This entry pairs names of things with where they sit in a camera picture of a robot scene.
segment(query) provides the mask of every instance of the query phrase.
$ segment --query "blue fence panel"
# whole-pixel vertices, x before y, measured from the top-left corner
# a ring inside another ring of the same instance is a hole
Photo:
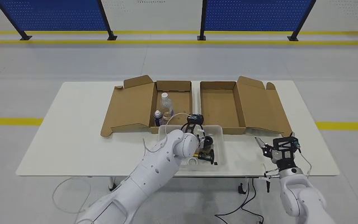
[[[311,0],[208,0],[205,30],[294,31]]]
[[[96,0],[0,0],[23,31],[107,30]]]

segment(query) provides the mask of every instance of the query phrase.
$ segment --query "white wall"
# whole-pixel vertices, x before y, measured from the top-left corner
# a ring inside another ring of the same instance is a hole
[[[9,20],[6,18],[4,13],[0,10],[0,31],[8,31],[13,30],[16,31],[15,28],[11,25]]]
[[[317,0],[303,31],[358,30],[358,0]]]
[[[112,30],[200,29],[202,0],[102,0],[102,2]],[[2,12],[0,12],[1,30],[15,30]],[[302,30],[358,30],[358,0],[317,0]]]

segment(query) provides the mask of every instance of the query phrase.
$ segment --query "gray floor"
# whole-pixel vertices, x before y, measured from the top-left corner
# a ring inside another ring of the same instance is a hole
[[[0,46],[0,117],[44,117],[64,81],[123,80],[141,74],[155,80],[236,80],[242,74],[294,80],[315,120],[356,122],[357,52],[352,47]],[[65,177],[15,175],[36,131],[37,127],[0,127],[0,223],[73,223],[75,215],[57,210],[51,201]],[[356,223],[358,132],[321,133],[341,174],[310,179],[326,197],[327,210],[337,223]],[[106,179],[87,180],[92,188],[88,203],[107,193]],[[278,181],[272,182],[271,193],[265,192],[265,182],[255,183],[257,199],[247,208],[264,215],[266,224],[294,223],[282,209]],[[172,179],[143,204],[134,223],[220,223],[215,213],[230,212],[244,200],[237,185],[237,179]],[[55,199],[76,211],[87,189],[85,183],[71,181]],[[241,211],[225,219],[258,220]]]

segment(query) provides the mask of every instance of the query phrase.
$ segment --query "cardboard box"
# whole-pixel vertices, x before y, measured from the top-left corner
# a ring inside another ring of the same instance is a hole
[[[292,132],[274,84],[240,76],[237,82],[200,82],[204,124],[222,126],[224,134],[256,128],[289,136]]]
[[[174,113],[192,113],[190,81],[157,81],[149,76],[140,76],[124,81],[124,86],[114,87],[108,106],[101,136],[113,132],[131,132],[150,128],[158,133],[154,123],[154,112],[161,108],[161,95],[167,92],[172,99]],[[179,115],[170,124],[185,124],[186,116]]]

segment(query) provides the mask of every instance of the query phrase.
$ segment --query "clear plastic bin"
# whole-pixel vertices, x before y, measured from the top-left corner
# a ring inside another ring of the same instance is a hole
[[[172,130],[180,129],[181,125],[168,125],[167,127],[167,133],[170,133]],[[159,127],[158,132],[158,141],[165,138],[165,125],[161,125]],[[219,167],[223,166],[225,164],[224,161],[224,136],[223,136],[223,129],[219,125],[203,125],[204,132],[207,136],[211,136],[213,138],[213,147],[214,150],[214,163],[217,162],[217,165],[211,164],[209,161],[205,160],[197,160],[197,164],[192,164],[190,161],[190,164],[188,164],[188,161],[190,158],[186,158],[182,161],[180,165],[181,171],[215,171]]]

